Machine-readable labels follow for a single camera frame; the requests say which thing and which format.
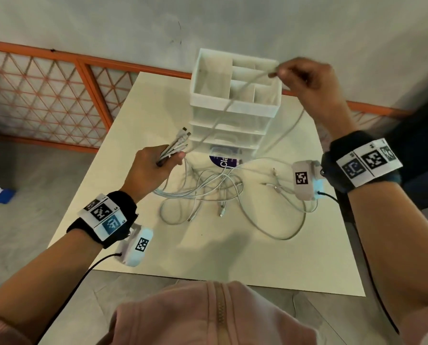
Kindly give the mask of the person's left forearm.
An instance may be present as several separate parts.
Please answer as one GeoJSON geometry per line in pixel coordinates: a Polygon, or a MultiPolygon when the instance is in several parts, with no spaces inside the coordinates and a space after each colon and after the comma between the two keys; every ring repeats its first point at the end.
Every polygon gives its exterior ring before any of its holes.
{"type": "Polygon", "coordinates": [[[42,328],[60,308],[103,246],[74,229],[0,287],[0,317],[21,328],[42,328]]]}

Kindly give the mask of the purple round label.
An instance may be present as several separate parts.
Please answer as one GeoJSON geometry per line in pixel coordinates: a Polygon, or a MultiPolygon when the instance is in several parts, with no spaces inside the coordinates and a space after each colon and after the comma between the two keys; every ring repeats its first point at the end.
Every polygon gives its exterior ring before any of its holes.
{"type": "Polygon", "coordinates": [[[221,168],[235,168],[241,164],[240,148],[229,146],[213,146],[209,151],[211,162],[221,168]]]}

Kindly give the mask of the person's right forearm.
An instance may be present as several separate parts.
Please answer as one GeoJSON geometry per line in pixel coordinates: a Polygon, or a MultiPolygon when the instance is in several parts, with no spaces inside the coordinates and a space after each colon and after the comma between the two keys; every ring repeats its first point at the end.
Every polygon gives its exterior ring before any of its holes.
{"type": "Polygon", "coordinates": [[[428,220],[397,183],[362,185],[348,198],[374,282],[399,326],[428,306],[428,220]]]}

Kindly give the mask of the black right wristband with markers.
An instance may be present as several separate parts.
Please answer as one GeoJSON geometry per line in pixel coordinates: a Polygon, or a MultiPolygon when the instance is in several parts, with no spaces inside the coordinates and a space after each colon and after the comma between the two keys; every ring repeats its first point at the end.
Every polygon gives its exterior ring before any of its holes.
{"type": "Polygon", "coordinates": [[[364,131],[355,131],[332,141],[321,160],[322,172],[337,191],[349,192],[366,184],[401,184],[403,164],[385,138],[374,139],[364,131]]]}

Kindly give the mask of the black left wristband with markers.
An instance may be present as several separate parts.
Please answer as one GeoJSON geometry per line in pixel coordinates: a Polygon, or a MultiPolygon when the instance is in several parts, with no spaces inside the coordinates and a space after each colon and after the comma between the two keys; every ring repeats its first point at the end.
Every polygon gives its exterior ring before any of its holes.
{"type": "Polygon", "coordinates": [[[67,228],[85,232],[94,242],[107,249],[130,235],[138,217],[133,199],[123,191],[100,194],[77,213],[78,218],[67,228]]]}

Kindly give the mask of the person's left hand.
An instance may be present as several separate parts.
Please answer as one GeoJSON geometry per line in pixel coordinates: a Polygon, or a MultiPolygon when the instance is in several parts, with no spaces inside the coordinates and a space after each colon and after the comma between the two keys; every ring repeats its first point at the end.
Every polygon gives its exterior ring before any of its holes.
{"type": "Polygon", "coordinates": [[[167,180],[175,168],[160,168],[158,162],[166,145],[145,147],[137,151],[120,191],[138,203],[167,180]]]}

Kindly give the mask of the person's right hand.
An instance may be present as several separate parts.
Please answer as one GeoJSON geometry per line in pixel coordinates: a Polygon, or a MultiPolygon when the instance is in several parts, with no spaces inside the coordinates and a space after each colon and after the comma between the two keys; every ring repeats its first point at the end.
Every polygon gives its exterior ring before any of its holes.
{"type": "MultiPolygon", "coordinates": [[[[304,110],[320,123],[334,140],[358,131],[359,127],[352,119],[351,110],[332,66],[309,58],[306,60],[307,88],[303,91],[291,90],[304,110]]],[[[276,70],[277,67],[268,76],[277,77],[276,70]]]]}

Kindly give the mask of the orange lattice fence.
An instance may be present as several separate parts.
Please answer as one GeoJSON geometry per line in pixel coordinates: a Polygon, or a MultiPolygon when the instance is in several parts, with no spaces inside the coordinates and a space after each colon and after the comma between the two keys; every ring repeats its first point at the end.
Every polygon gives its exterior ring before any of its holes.
{"type": "Polygon", "coordinates": [[[190,73],[0,42],[0,141],[97,153],[140,73],[190,73]]]}

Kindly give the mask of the black wristband with markers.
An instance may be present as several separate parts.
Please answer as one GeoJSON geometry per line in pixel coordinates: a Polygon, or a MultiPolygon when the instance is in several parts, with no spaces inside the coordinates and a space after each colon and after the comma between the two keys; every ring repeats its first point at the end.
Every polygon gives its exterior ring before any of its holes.
{"type": "Polygon", "coordinates": [[[77,213],[78,218],[67,228],[85,232],[94,242],[107,249],[130,235],[138,217],[133,199],[123,191],[100,194],[77,213]]]}
{"type": "Polygon", "coordinates": [[[349,192],[366,184],[401,184],[403,164],[385,138],[374,139],[364,131],[355,131],[332,141],[321,160],[322,172],[337,191],[349,192]]]}

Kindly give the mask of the white plastic drawer organizer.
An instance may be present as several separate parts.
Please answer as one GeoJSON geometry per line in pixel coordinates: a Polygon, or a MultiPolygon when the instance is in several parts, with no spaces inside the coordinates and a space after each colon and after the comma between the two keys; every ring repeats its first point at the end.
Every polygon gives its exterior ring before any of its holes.
{"type": "Polygon", "coordinates": [[[240,148],[255,158],[277,115],[282,83],[270,78],[274,59],[201,48],[192,72],[190,151],[209,155],[213,146],[240,148]]]}

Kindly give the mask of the black seat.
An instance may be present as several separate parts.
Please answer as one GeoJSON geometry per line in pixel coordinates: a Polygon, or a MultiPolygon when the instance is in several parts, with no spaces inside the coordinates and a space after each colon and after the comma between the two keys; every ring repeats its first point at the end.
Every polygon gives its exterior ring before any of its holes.
{"type": "Polygon", "coordinates": [[[415,205],[428,208],[428,103],[385,135],[402,162],[402,187],[415,205]]]}

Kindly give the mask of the pink zip jacket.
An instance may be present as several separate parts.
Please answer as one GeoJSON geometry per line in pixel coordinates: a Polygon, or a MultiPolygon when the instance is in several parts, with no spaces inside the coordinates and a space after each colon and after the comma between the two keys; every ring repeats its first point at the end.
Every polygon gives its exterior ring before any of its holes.
{"type": "Polygon", "coordinates": [[[304,325],[240,282],[184,282],[119,305],[96,345],[323,345],[304,325]]]}

